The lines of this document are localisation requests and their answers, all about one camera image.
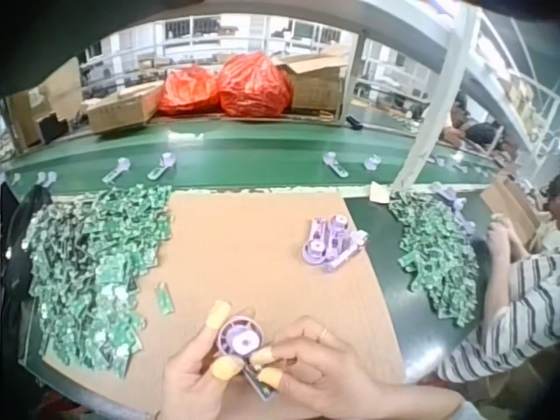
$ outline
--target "cardboard sheet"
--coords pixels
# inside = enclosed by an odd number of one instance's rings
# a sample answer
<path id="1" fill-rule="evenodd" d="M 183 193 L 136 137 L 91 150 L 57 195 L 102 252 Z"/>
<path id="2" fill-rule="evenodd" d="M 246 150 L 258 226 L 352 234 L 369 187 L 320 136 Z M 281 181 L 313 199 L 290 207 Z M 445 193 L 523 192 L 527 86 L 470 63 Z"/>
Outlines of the cardboard sheet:
<path id="1" fill-rule="evenodd" d="M 65 367 L 52 352 L 45 356 L 47 363 L 96 393 L 156 413 L 167 358 L 203 326 L 214 301 L 224 299 L 235 311 L 255 307 L 266 339 L 311 315 L 352 343 L 374 377 L 403 381 L 396 335 L 367 254 L 361 252 L 331 274 L 302 259 L 311 218 L 345 214 L 351 220 L 338 194 L 174 194 L 170 208 L 173 238 L 160 249 L 159 265 L 138 280 L 137 311 L 148 326 L 140 334 L 144 349 L 133 356 L 126 378 Z M 158 312 L 153 289 L 159 282 L 167 283 L 175 305 L 167 317 Z M 220 418 L 313 415 L 279 395 L 261 402 L 240 378 L 228 386 Z"/>
<path id="2" fill-rule="evenodd" d="M 492 213 L 505 214 L 509 217 L 523 244 L 525 246 L 530 244 L 540 221 L 536 210 L 527 202 L 519 186 L 506 176 L 500 175 L 480 197 Z"/>

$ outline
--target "finger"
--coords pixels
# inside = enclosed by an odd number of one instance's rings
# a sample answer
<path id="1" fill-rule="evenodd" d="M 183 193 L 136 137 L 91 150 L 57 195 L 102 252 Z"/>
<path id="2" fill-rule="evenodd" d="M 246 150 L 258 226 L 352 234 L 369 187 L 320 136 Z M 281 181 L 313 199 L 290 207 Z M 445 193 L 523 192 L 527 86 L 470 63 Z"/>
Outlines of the finger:
<path id="1" fill-rule="evenodd" d="M 255 308 L 252 306 L 248 306 L 247 308 L 241 309 L 237 312 L 234 316 L 235 317 L 247 317 L 253 319 L 255 317 L 256 311 Z"/>
<path id="2" fill-rule="evenodd" d="M 234 316 L 235 317 L 247 317 L 247 318 L 253 319 L 255 317 L 255 313 L 256 313 L 255 308 L 247 307 L 247 308 L 241 309 Z M 214 341 L 214 343 L 212 345 L 212 348 L 210 349 L 210 351 L 208 353 L 206 353 L 206 355 L 202 359 L 202 363 L 200 365 L 201 366 L 200 372 L 201 373 L 206 372 L 208 370 L 208 368 L 210 368 L 210 365 L 220 356 L 221 356 L 221 353 L 218 350 L 218 346 L 216 345 L 216 341 Z"/>
<path id="3" fill-rule="evenodd" d="M 308 406 L 317 401 L 319 396 L 319 392 L 312 385 L 300 382 L 293 376 L 275 367 L 265 367 L 259 372 L 257 379 L 278 392 L 286 394 Z"/>
<path id="4" fill-rule="evenodd" d="M 330 332 L 324 325 L 312 317 L 302 317 L 276 333 L 273 343 L 297 337 L 307 337 L 332 348 L 345 350 L 349 345 Z"/>
<path id="5" fill-rule="evenodd" d="M 211 353 L 218 331 L 228 320 L 230 312 L 231 305 L 228 302 L 222 300 L 217 300 L 215 302 L 208 313 L 206 323 L 202 329 L 200 329 L 196 337 L 174 357 L 182 368 L 190 372 L 196 370 L 194 369 L 196 366 L 200 366 L 205 356 Z"/>
<path id="6" fill-rule="evenodd" d="M 307 337 L 299 337 L 263 347 L 251 354 L 249 360 L 252 365 L 268 365 L 274 361 L 297 359 L 326 374 L 336 368 L 339 356 L 338 350 Z"/>
<path id="7" fill-rule="evenodd" d="M 228 382 L 239 374 L 245 362 L 240 357 L 221 356 L 216 359 L 210 368 L 197 382 L 196 386 L 208 393 L 222 393 Z"/>

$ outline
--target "striped shirt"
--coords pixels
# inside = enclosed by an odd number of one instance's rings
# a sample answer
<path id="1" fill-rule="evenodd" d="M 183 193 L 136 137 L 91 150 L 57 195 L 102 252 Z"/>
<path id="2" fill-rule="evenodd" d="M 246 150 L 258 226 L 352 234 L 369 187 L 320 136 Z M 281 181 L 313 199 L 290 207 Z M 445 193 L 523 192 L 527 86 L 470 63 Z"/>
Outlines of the striped shirt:
<path id="1" fill-rule="evenodd" d="M 560 254 L 539 254 L 512 265 L 511 305 L 501 308 L 482 337 L 474 330 L 437 368 L 450 382 L 475 381 L 520 366 L 560 342 Z"/>

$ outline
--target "window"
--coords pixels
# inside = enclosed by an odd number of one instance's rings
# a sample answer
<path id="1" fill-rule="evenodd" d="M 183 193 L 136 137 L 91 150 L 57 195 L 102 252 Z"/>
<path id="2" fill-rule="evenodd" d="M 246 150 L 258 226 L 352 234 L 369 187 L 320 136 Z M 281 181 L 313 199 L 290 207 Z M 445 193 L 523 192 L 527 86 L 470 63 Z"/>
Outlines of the window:
<path id="1" fill-rule="evenodd" d="M 395 59 L 395 66 L 404 67 L 405 60 L 406 60 L 406 55 L 398 52 Z"/>
<path id="2" fill-rule="evenodd" d="M 192 21 L 194 36 L 217 33 L 220 31 L 219 17 L 195 17 Z M 165 39 L 184 38 L 191 34 L 191 19 L 165 22 Z"/>
<path id="3" fill-rule="evenodd" d="M 296 21 L 294 25 L 294 38 L 301 39 L 301 38 L 313 38 L 313 25 L 312 24 L 305 24 L 303 22 Z"/>
<path id="4" fill-rule="evenodd" d="M 102 55 L 102 42 L 94 42 L 87 48 L 86 51 L 90 59 L 92 59 L 93 57 L 97 57 L 98 55 Z"/>
<path id="5" fill-rule="evenodd" d="M 331 41 L 339 43 L 340 42 L 340 31 L 338 29 L 327 28 L 323 26 L 323 31 L 321 31 L 321 44 L 330 44 Z"/>

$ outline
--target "black bag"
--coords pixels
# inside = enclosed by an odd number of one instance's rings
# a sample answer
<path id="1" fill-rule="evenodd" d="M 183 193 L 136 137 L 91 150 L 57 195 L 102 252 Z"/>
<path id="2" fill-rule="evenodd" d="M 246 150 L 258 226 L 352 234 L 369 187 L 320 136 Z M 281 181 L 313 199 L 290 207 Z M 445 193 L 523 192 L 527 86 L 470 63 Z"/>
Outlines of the black bag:
<path id="1" fill-rule="evenodd" d="M 40 185 L 35 185 L 24 200 L 13 209 L 10 195 L 2 198 L 3 240 L 5 255 L 9 250 L 10 258 L 2 260 L 2 315 L 0 316 L 2 337 L 2 364 L 0 383 L 2 392 L 0 404 L 8 418 L 28 418 L 45 393 L 32 374 L 18 363 L 20 325 L 22 319 L 22 301 L 29 297 L 32 281 L 32 262 L 29 253 L 21 249 L 21 242 L 27 233 L 27 227 L 33 215 L 45 204 L 52 203 L 51 194 Z"/>
<path id="2" fill-rule="evenodd" d="M 6 295 L 16 302 L 29 297 L 32 282 L 32 261 L 28 252 L 21 249 L 21 242 L 27 234 L 27 227 L 33 215 L 44 205 L 53 203 L 49 190 L 35 185 L 17 206 L 11 218 L 6 237 L 10 258 L 2 275 L 2 286 Z"/>

